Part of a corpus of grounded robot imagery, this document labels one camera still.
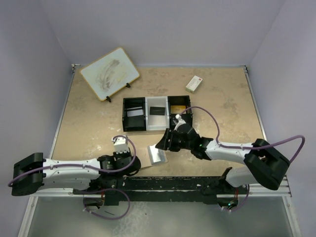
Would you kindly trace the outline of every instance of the black storage box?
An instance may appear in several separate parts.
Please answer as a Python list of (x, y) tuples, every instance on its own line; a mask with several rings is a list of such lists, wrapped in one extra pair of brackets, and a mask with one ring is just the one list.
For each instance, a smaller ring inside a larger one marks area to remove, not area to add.
[[(184, 108), (191, 106), (190, 97), (183, 96), (156, 96), (123, 99), (122, 124), (124, 132), (129, 131), (165, 131), (166, 128), (174, 129), (173, 119)], [(187, 110), (182, 118), (191, 126), (193, 125), (192, 110)]]

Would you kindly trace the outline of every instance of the metal bracket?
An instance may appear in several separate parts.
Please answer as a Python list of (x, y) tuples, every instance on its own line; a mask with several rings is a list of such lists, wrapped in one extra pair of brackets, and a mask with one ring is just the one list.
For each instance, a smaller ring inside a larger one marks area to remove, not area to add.
[(243, 71), (245, 72), (245, 74), (248, 74), (248, 68), (246, 65), (241, 66), (243, 68)]
[(74, 74), (76, 72), (77, 67), (80, 67), (81, 64), (72, 63), (71, 66), (72, 66), (72, 69), (73, 69), (72, 74)]

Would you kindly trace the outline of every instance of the black card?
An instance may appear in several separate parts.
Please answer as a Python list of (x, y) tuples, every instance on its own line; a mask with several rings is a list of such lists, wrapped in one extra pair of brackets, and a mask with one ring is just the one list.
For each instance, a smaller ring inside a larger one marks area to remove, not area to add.
[(150, 107), (149, 114), (150, 115), (164, 115), (165, 114), (165, 107)]

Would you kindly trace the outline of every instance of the white compartment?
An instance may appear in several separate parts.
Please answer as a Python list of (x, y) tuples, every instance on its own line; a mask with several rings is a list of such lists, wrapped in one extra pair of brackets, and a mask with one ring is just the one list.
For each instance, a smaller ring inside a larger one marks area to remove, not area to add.
[[(167, 96), (145, 97), (146, 106), (146, 130), (157, 131), (169, 128), (169, 109)], [(164, 107), (165, 114), (150, 115), (150, 107)]]

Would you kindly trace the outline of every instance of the whiteboard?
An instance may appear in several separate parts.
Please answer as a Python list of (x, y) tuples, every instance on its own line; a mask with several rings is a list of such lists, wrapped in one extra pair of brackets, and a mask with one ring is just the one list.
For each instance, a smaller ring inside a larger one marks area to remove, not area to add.
[(140, 76), (121, 47), (85, 66), (80, 73), (101, 101)]

